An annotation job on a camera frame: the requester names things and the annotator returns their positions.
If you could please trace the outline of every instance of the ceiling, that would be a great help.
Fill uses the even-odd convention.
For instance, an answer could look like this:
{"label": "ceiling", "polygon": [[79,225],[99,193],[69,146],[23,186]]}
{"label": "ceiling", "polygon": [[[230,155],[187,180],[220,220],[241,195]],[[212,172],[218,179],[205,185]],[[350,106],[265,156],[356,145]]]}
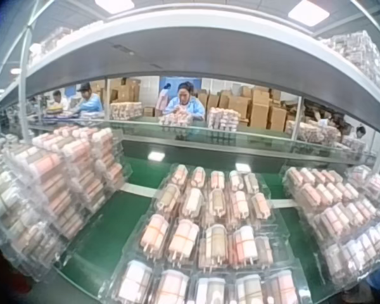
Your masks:
{"label": "ceiling", "polygon": [[[300,2],[300,0],[133,0],[136,8],[169,4],[169,3],[215,3],[240,6],[253,10],[269,13],[288,20],[288,12]],[[358,9],[349,0],[311,0],[330,12],[330,17],[315,27],[309,28],[316,32],[336,21],[358,14]],[[27,23],[34,6],[35,0],[7,1],[0,10],[0,62],[2,62],[7,50]],[[377,6],[377,0],[360,0],[367,9]],[[32,43],[41,42],[53,30],[58,27],[78,29],[100,19],[107,19],[111,15],[96,5],[94,0],[55,0],[50,7],[40,16],[35,24]],[[336,29],[322,34],[322,37],[330,37],[334,34],[367,30],[372,40],[380,50],[380,34],[376,28],[365,18],[347,23]],[[19,66],[22,42],[20,42],[5,65],[0,76],[0,89],[7,87],[15,76],[10,74],[11,68]]]}

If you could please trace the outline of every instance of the woman in blue shirt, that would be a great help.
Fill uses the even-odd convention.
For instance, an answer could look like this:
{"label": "woman in blue shirt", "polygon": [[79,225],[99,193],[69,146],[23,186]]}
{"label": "woman in blue shirt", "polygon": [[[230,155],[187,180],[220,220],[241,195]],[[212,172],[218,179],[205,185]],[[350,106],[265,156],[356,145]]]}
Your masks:
{"label": "woman in blue shirt", "polygon": [[193,85],[189,82],[183,82],[179,85],[179,89],[177,91],[177,97],[173,98],[165,110],[163,114],[169,114],[172,112],[177,112],[182,108],[186,110],[193,116],[194,120],[204,120],[205,109],[200,100],[191,96],[193,92]]}

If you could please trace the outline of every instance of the person's hand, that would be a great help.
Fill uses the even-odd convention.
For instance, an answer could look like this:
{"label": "person's hand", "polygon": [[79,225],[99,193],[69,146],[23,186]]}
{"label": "person's hand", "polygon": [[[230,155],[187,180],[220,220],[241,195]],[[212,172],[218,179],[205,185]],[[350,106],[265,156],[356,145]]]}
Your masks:
{"label": "person's hand", "polygon": [[174,108],[174,110],[173,110],[173,113],[177,113],[177,112],[179,112],[180,111],[180,106],[176,106],[175,108]]}

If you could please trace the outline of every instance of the ceiling light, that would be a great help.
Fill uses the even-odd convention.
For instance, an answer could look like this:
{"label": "ceiling light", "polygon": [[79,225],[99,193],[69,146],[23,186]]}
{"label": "ceiling light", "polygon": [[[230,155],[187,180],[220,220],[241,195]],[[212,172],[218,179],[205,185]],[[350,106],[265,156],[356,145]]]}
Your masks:
{"label": "ceiling light", "polygon": [[132,0],[96,0],[96,4],[110,14],[121,13],[135,6]]}
{"label": "ceiling light", "polygon": [[308,0],[302,0],[289,12],[288,16],[309,27],[313,27],[328,18],[329,13]]}
{"label": "ceiling light", "polygon": [[251,167],[247,163],[236,163],[235,167],[239,172],[251,172]]}
{"label": "ceiling light", "polygon": [[39,44],[39,43],[33,43],[30,46],[30,51],[33,54],[39,54],[41,52],[41,49],[42,49],[42,47],[41,47],[41,44]]}
{"label": "ceiling light", "polygon": [[156,162],[161,162],[165,158],[165,154],[161,152],[152,151],[148,155],[149,160],[154,160]]}
{"label": "ceiling light", "polygon": [[21,68],[12,68],[10,70],[10,73],[12,73],[13,75],[18,75],[21,73]]}

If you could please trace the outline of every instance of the stack of cardboard boxes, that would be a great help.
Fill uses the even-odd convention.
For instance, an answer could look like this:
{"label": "stack of cardboard boxes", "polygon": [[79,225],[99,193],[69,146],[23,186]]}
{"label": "stack of cardboard boxes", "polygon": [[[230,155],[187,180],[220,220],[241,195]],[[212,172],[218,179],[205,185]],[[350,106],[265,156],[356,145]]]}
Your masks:
{"label": "stack of cardboard boxes", "polygon": [[287,111],[282,108],[280,98],[280,91],[260,86],[242,86],[240,96],[233,96],[229,90],[218,95],[198,94],[206,116],[211,108],[234,110],[240,114],[240,125],[284,132]]}

